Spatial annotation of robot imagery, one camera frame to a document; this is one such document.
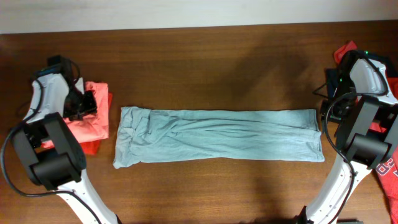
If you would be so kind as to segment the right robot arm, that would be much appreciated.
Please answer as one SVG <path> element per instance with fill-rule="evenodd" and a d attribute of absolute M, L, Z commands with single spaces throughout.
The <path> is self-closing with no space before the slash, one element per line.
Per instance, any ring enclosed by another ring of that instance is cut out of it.
<path fill-rule="evenodd" d="M 295 223 L 337 223 L 358 184 L 392 157 L 397 149 L 397 98 L 387 78 L 395 72 L 387 58 L 354 49 L 342 56 L 336 77 L 327 78 L 321 121 L 336 159 L 320 193 Z"/>

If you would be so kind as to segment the light blue t-shirt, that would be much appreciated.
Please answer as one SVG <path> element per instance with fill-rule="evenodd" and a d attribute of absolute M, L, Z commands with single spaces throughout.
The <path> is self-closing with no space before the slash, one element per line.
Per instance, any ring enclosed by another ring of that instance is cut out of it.
<path fill-rule="evenodd" d="M 123 107 L 113 166 L 228 158 L 325 160 L 316 111 L 150 110 Z"/>

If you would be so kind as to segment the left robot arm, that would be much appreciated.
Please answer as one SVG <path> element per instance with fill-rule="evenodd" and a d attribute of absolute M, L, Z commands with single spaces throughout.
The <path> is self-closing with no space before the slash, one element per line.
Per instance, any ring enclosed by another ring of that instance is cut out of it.
<path fill-rule="evenodd" d="M 86 171 L 83 149 L 66 124 L 96 114 L 94 93 L 86 90 L 78 65 L 69 58 L 48 58 L 47 67 L 32 76 L 34 94 L 24 119 L 6 137 L 30 181 L 44 193 L 19 190 L 1 169 L 7 184 L 29 198 L 58 195 L 82 223 L 120 223 L 97 194 Z"/>

